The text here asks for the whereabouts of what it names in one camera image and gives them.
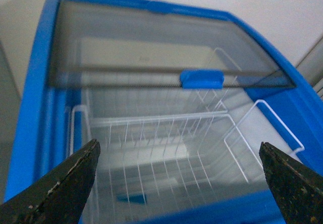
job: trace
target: white wall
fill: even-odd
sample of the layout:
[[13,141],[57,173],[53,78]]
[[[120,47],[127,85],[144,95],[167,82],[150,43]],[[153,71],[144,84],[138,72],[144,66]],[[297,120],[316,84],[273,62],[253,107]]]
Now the white wall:
[[[161,0],[226,10],[276,46],[293,65],[323,34],[323,0]],[[44,0],[0,0],[0,40],[22,93]]]

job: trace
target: glass panel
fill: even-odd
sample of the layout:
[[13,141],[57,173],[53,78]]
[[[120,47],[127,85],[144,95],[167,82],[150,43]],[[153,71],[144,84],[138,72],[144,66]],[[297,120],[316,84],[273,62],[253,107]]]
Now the glass panel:
[[223,71],[226,87],[293,86],[232,22],[61,2],[51,85],[179,87],[184,69],[201,68]]

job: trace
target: blue plastic rim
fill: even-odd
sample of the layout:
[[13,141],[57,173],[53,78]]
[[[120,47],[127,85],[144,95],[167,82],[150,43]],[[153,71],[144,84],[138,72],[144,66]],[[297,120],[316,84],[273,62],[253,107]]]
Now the blue plastic rim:
[[222,89],[224,74],[220,70],[184,70],[180,75],[183,89]]
[[[62,0],[46,0],[37,27],[27,72],[23,99],[16,129],[16,138],[10,164],[5,201],[46,174],[66,157],[69,112],[81,102],[80,91],[58,90],[47,86],[51,45],[59,4]],[[245,89],[251,99],[265,99],[285,124],[304,144],[305,151],[298,157],[307,166],[323,175],[323,103],[299,72],[266,39],[234,15],[201,8],[174,5],[149,0],[70,0],[100,5],[136,8],[158,13],[205,17],[235,23],[253,38],[289,75],[296,88]],[[183,74],[184,85],[196,82],[198,75]],[[221,87],[221,74],[211,75]],[[259,107],[274,127],[280,126],[265,109]],[[75,142],[81,141],[80,120],[75,122]],[[172,215],[147,220],[145,223],[281,223],[282,216],[270,191],[203,206]]]

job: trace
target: chest freezer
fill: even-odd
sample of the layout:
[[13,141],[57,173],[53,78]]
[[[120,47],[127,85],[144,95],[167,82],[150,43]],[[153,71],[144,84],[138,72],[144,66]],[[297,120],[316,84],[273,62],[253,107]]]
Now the chest freezer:
[[258,155],[323,175],[323,103],[227,12],[147,0],[46,0],[6,200],[92,138],[81,222],[284,223]]

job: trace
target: wire rack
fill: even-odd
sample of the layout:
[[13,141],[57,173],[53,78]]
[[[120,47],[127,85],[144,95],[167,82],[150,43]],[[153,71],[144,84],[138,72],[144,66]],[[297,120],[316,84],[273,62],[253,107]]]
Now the wire rack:
[[225,92],[181,89],[98,89],[85,91],[91,118],[167,116],[227,111]]
[[[137,111],[133,117],[91,118],[93,109],[88,114],[86,106],[75,107],[85,112],[89,138],[101,143],[84,222],[143,220],[267,189],[258,156],[239,129],[256,105],[264,104],[299,143],[290,154],[304,147],[263,100],[235,123],[226,94],[195,91],[186,97],[199,102],[201,112],[169,116]],[[89,104],[93,99],[88,94]]]

